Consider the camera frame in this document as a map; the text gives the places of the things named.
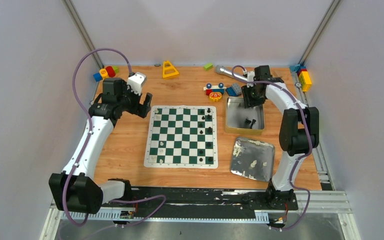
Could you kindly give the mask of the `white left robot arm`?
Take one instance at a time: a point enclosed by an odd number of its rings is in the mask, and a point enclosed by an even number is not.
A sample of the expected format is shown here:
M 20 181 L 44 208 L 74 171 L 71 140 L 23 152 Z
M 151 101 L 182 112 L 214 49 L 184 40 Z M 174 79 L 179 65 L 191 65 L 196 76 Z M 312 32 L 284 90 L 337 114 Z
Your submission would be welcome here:
M 105 142 L 124 112 L 145 118 L 151 109 L 152 94 L 143 102 L 142 88 L 147 77 L 140 72 L 127 80 L 119 77 L 102 82 L 102 93 L 87 111 L 88 120 L 77 149 L 61 173 L 53 173 L 48 181 L 53 199 L 60 211 L 96 214 L 102 204 L 115 200 L 129 206 L 133 193 L 128 180 L 110 178 L 96 184 L 95 169 Z

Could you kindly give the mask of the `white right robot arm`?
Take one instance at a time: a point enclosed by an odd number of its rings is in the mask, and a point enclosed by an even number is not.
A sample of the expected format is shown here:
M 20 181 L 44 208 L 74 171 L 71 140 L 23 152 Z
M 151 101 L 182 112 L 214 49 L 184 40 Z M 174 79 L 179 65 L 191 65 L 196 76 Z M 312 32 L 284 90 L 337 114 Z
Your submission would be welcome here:
M 267 65 L 258 66 L 253 71 L 244 70 L 243 77 L 246 81 L 241 91 L 246 108 L 270 100 L 282 113 L 279 130 L 281 160 L 265 195 L 266 204 L 278 209 L 292 198 L 299 168 L 319 144 L 319 110 L 298 100 L 282 78 L 271 75 Z

